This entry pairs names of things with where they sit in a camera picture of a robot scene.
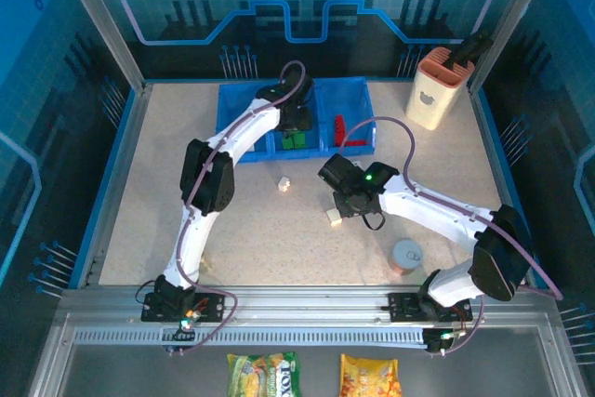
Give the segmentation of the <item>aluminium mounting rail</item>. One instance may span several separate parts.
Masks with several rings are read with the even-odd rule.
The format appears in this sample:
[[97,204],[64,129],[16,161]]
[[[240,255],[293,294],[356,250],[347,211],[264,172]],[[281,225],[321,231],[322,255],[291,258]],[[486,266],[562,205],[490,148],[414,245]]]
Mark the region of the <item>aluminium mounting rail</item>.
[[[78,326],[119,326],[140,323],[140,295],[135,286],[74,289],[63,293],[55,322]],[[382,310],[388,294],[414,293],[415,286],[229,286],[238,298],[230,326],[386,326]],[[484,300],[488,326],[529,326],[554,321],[558,309],[551,298],[520,291],[513,300]]]

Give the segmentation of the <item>orange snack bag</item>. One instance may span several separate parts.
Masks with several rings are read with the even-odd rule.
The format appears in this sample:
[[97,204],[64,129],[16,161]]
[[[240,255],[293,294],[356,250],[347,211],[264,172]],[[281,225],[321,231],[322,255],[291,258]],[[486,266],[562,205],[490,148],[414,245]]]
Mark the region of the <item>orange snack bag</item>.
[[341,355],[339,397],[403,397],[397,359]]

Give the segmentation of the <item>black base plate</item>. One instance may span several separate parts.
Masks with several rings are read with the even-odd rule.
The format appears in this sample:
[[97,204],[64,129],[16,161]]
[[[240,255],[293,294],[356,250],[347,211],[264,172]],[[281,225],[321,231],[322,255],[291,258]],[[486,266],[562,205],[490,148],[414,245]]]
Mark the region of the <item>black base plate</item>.
[[417,293],[390,293],[388,306],[392,323],[455,323],[471,322],[473,314],[468,299],[454,306],[443,307],[433,299]]
[[156,292],[145,296],[140,320],[149,323],[221,323],[225,297],[216,293],[188,292],[166,297]]

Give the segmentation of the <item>white pink knife block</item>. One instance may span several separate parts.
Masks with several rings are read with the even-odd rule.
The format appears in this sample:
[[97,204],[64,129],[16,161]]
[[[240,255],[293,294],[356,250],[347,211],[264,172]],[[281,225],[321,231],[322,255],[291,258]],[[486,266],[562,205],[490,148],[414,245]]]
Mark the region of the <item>white pink knife block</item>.
[[447,68],[444,64],[451,54],[437,46],[416,67],[405,116],[428,130],[436,129],[450,112],[475,69],[469,60]]

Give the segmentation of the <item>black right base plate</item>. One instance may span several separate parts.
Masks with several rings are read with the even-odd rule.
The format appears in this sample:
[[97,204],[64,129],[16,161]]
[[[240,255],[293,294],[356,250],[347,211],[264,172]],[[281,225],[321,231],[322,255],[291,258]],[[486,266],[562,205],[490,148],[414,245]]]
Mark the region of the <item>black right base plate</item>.
[[443,307],[433,299],[417,293],[390,293],[388,306],[392,323],[455,323],[471,322],[473,314],[468,299],[454,306]]

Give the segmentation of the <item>metal pull-tab can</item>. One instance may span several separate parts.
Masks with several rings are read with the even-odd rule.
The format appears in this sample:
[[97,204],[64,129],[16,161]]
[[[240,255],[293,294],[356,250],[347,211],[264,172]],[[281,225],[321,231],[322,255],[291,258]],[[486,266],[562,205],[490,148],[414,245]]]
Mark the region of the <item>metal pull-tab can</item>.
[[415,241],[402,239],[390,251],[388,261],[393,271],[408,275],[422,265],[423,251]]

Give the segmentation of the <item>green snack bag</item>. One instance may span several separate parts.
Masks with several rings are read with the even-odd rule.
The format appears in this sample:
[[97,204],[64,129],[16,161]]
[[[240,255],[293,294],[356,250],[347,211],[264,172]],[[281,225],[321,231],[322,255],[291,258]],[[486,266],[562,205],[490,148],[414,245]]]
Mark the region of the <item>green snack bag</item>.
[[294,351],[228,354],[227,397],[302,397],[300,362]]

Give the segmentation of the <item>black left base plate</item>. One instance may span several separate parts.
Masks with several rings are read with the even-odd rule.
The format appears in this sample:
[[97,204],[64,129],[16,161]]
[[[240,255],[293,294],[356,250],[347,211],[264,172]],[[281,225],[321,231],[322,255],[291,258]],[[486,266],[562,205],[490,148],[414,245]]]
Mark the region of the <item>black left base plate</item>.
[[221,323],[225,297],[216,293],[188,292],[166,297],[156,292],[145,296],[140,320],[149,323]]

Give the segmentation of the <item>blue three-compartment bin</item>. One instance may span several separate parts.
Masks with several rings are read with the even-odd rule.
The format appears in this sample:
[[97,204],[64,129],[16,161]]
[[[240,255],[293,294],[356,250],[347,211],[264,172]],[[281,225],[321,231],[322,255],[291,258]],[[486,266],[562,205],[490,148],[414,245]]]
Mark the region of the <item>blue three-compartment bin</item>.
[[271,131],[259,139],[254,150],[246,152],[241,161],[256,163],[265,161],[329,158],[341,152],[346,157],[368,155],[375,152],[377,127],[368,123],[353,131],[348,139],[365,139],[361,147],[336,147],[334,142],[335,116],[342,114],[346,130],[374,116],[366,79],[363,77],[316,78],[308,107],[312,113],[312,129],[303,131],[306,147],[285,151],[283,134]]

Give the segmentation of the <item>aluminium frame post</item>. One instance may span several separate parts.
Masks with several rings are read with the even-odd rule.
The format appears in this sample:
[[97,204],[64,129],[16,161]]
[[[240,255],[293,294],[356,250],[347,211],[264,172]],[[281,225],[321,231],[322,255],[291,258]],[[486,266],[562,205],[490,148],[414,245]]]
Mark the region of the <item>aluminium frame post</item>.
[[113,17],[103,0],[80,0],[93,21],[105,45],[125,79],[136,94],[142,94],[146,82],[138,64],[121,35]]
[[492,46],[480,57],[477,68],[470,78],[469,94],[471,96],[479,93],[531,2],[532,0],[509,1],[492,34]]

